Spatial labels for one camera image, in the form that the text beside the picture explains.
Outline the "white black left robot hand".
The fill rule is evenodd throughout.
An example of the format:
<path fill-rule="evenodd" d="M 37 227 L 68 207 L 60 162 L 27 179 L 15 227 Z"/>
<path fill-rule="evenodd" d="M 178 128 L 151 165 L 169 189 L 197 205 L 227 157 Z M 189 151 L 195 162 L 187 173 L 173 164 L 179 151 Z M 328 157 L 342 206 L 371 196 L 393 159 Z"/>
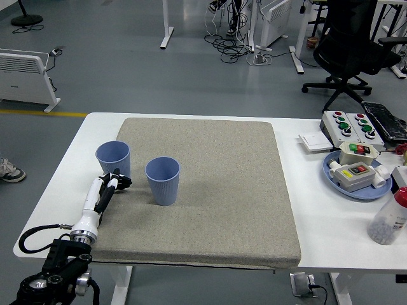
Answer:
<path fill-rule="evenodd" d="M 88 191 L 80 220 L 73 225 L 70 233 L 71 241 L 92 245 L 97 241 L 98 226 L 102 214 L 106 210 L 113 194 L 124 190 L 132 184 L 132 180 L 120 173 L 116 168 L 113 173 L 98 176 Z"/>

